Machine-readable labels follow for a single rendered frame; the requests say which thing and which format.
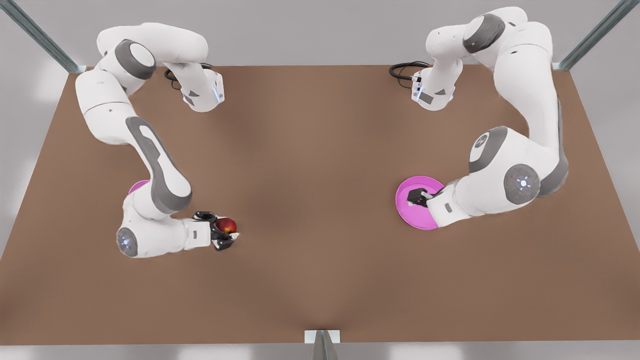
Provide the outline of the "pink plate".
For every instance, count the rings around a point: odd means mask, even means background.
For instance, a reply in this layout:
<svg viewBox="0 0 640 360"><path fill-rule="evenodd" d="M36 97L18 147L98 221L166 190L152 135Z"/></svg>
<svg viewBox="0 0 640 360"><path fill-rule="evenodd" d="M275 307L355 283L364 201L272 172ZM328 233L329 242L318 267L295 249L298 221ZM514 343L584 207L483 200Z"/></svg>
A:
<svg viewBox="0 0 640 360"><path fill-rule="evenodd" d="M421 189L423 193L434 195L443 187L444 185L441 182L431 177L414 176L407 178L400 183L395 193L395 207L398 214L414 228L426 231L437 229L439 226L430 210L420 204L411 203L408 200L408 196L411 191L416 189Z"/></svg>

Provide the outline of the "silver frame post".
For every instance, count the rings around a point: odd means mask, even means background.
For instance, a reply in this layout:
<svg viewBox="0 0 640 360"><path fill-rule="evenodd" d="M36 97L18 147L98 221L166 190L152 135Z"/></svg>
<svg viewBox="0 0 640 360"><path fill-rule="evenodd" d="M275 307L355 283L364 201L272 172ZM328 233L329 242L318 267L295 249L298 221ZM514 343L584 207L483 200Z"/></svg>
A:
<svg viewBox="0 0 640 360"><path fill-rule="evenodd" d="M79 75L88 69L71 59L14 0L0 0L0 9L69 74Z"/></svg>
<svg viewBox="0 0 640 360"><path fill-rule="evenodd" d="M570 71L638 4L640 0L620 0L562 61L551 64L551 68L554 71Z"/></svg>
<svg viewBox="0 0 640 360"><path fill-rule="evenodd" d="M339 360L335 344L340 344L340 330L305 330L304 343L313 344L311 360Z"/></svg>

